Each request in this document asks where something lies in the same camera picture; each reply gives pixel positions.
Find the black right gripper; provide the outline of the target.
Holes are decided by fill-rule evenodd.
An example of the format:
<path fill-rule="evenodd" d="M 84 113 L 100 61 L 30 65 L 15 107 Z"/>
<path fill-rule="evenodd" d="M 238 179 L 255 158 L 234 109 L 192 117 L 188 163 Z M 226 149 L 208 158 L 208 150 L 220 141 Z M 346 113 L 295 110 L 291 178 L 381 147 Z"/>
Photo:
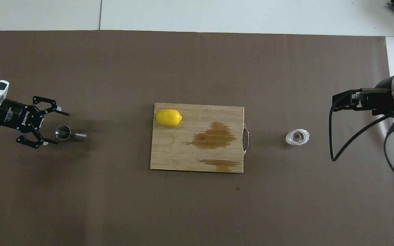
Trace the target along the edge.
<path fill-rule="evenodd" d="M 373 116 L 391 113 L 394 111 L 394 98 L 391 92 L 393 79 L 393 77 L 384 79 L 374 88 L 363 88 L 361 93 L 352 93 L 351 98 L 333 100 L 333 112 L 355 110 L 361 103 L 359 109 L 370 110 Z"/>

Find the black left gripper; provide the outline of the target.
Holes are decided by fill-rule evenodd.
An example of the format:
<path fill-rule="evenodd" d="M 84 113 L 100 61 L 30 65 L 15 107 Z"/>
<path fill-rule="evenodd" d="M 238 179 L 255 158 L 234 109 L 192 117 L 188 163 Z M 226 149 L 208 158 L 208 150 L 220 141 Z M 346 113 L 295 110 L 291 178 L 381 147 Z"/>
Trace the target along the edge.
<path fill-rule="evenodd" d="M 16 142 L 38 149 L 40 146 L 48 144 L 57 145 L 58 142 L 49 138 L 45 138 L 39 132 L 43 116 L 49 113 L 57 113 L 64 116 L 70 114 L 62 111 L 55 100 L 34 96 L 32 105 L 26 105 L 10 99 L 0 100 L 0 126 L 16 129 L 22 134 L 17 137 Z M 50 107 L 44 110 L 39 110 L 37 105 L 39 103 L 50 104 Z M 26 134 L 32 133 L 36 140 L 30 140 Z"/>

